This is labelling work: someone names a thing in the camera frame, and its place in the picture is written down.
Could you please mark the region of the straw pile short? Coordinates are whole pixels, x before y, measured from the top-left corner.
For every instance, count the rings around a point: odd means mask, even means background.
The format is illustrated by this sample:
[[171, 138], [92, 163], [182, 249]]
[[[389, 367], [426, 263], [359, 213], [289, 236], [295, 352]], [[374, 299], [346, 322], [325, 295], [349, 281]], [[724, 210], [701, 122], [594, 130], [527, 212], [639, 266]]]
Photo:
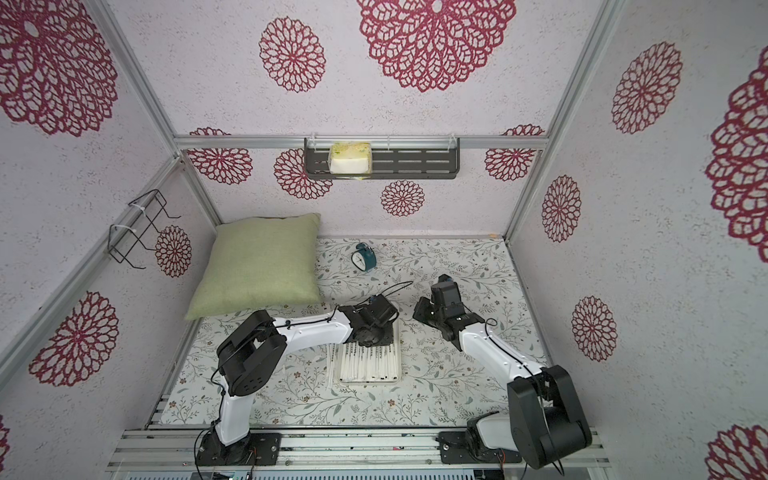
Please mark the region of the straw pile short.
[[355, 354], [356, 360], [355, 360], [355, 380], [360, 381], [365, 374], [365, 358], [363, 355], [363, 348], [358, 347], [357, 353]]

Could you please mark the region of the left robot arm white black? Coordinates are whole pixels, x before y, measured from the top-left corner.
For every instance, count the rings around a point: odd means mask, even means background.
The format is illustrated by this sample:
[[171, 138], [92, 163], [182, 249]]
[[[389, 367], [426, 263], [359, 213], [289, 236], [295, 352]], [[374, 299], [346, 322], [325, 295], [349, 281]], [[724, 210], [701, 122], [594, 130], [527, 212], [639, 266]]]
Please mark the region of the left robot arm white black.
[[219, 444], [229, 447], [249, 435], [256, 393], [269, 382], [284, 356], [330, 344], [389, 346], [394, 343], [398, 317], [398, 309], [381, 294], [314, 316], [279, 318], [266, 310], [250, 314], [216, 351], [216, 374], [222, 379], [223, 394], [214, 422]]

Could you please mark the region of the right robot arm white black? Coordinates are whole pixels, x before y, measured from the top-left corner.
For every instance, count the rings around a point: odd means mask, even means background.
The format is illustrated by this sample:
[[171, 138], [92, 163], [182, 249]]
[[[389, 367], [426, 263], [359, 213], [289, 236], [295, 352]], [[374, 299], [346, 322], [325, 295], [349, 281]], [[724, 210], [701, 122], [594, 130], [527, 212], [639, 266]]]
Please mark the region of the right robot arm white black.
[[481, 462], [503, 463], [512, 456], [538, 470], [550, 464], [561, 468], [563, 458], [592, 445], [592, 431], [567, 370], [545, 366], [505, 343], [493, 331], [496, 321], [471, 311], [450, 276], [440, 276], [430, 296], [419, 299], [413, 318], [438, 330], [506, 389], [506, 412], [470, 419], [458, 443], [441, 433], [438, 441], [444, 448]]

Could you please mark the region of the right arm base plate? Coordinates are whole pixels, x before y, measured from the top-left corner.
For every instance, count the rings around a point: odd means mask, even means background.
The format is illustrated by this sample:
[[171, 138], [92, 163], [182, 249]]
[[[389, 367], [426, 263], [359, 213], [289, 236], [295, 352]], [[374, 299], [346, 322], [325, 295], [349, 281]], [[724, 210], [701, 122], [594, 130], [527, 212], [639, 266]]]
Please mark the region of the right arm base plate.
[[519, 452], [487, 447], [477, 434], [471, 434], [468, 430], [441, 431], [437, 434], [436, 441], [443, 464], [521, 464], [523, 462]]

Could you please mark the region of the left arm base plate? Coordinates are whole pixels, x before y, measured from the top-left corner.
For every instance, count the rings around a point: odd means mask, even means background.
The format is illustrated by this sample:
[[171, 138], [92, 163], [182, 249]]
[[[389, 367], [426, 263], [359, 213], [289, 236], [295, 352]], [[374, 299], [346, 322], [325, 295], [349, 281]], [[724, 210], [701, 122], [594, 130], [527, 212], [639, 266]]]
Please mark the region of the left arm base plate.
[[214, 466], [275, 466], [282, 435], [279, 433], [250, 433], [226, 446], [215, 431], [206, 432], [195, 452], [197, 467]]

